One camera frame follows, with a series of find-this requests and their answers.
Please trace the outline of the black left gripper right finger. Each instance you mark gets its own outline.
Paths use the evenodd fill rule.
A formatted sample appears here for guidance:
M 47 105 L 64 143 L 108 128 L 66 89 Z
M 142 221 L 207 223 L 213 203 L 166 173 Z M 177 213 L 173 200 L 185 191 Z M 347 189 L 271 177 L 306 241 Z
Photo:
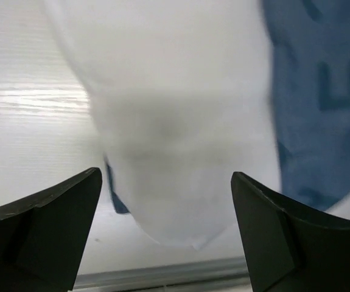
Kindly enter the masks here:
M 350 220 L 236 172 L 231 190 L 254 291 L 350 291 Z

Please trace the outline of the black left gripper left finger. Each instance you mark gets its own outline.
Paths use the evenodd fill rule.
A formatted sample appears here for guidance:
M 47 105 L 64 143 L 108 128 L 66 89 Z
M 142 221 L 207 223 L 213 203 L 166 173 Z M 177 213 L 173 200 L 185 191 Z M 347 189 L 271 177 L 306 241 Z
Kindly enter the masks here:
M 0 291 L 71 291 L 102 188 L 91 167 L 0 206 Z

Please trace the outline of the white pillow with yellow edge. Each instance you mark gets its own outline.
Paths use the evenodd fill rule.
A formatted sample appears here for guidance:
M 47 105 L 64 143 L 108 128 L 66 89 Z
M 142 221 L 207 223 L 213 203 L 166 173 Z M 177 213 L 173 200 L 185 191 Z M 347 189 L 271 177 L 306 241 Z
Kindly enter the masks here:
M 115 193 L 152 239 L 201 249 L 234 224 L 230 180 L 278 189 L 259 1 L 44 1 Z

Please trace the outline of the blue cartoon print pillowcase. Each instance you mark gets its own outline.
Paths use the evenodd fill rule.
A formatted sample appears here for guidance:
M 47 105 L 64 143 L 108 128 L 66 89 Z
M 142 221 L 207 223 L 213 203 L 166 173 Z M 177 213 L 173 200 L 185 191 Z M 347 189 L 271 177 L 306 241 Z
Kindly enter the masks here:
M 350 1 L 259 1 L 284 193 L 327 209 L 350 192 L 332 145 L 350 130 Z

